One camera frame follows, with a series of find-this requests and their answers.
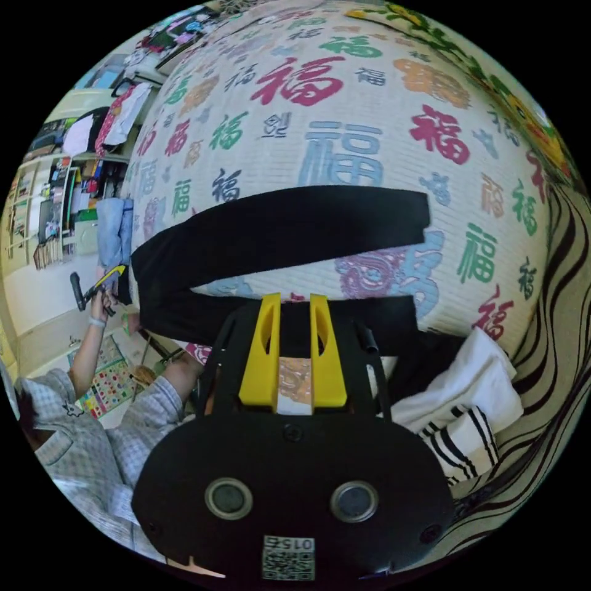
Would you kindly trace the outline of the person's right hand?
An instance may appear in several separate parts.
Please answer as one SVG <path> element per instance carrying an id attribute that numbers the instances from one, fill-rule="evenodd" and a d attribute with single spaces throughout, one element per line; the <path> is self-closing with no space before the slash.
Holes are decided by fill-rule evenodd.
<path id="1" fill-rule="evenodd" d="M 199 565 L 197 565 L 193 558 L 190 557 L 189 558 L 189 564 L 185 565 L 185 564 L 181 564 L 179 562 L 174 561 L 173 559 L 167 558 L 166 559 L 166 564 L 168 566 L 171 566 L 173 568 L 177 568 L 180 570 L 184 570 L 184 571 L 188 571 L 191 573 L 195 573 L 195 574 L 199 574 L 200 576 L 210 576 L 210 577 L 216 577 L 216 578 L 221 578 L 224 579 L 226 578 L 226 575 L 212 571 L 210 569 L 207 568 L 203 568 Z"/>

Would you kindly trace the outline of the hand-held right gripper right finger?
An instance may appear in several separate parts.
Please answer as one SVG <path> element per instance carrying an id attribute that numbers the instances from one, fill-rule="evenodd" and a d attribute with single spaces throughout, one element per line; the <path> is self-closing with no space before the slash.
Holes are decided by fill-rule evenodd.
<path id="1" fill-rule="evenodd" d="M 347 391 L 325 295 L 310 296 L 310 336 L 312 407 L 342 409 L 347 404 Z"/>

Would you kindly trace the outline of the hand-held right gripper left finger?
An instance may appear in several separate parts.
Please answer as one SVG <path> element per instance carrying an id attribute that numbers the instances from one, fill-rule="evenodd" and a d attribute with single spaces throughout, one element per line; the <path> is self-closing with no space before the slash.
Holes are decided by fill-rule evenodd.
<path id="1" fill-rule="evenodd" d="M 263 296 L 244 368 L 240 402 L 277 412 L 279 388 L 281 294 Z"/>

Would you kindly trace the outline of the person's left hand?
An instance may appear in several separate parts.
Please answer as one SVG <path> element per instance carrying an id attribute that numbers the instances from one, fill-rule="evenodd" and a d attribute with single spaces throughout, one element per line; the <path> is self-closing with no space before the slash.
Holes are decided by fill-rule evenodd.
<path id="1" fill-rule="evenodd" d="M 90 317 L 92 318 L 90 323 L 104 328 L 111 316 L 109 310 L 112 310 L 115 305 L 116 300 L 109 290 L 97 291 L 90 303 Z"/>

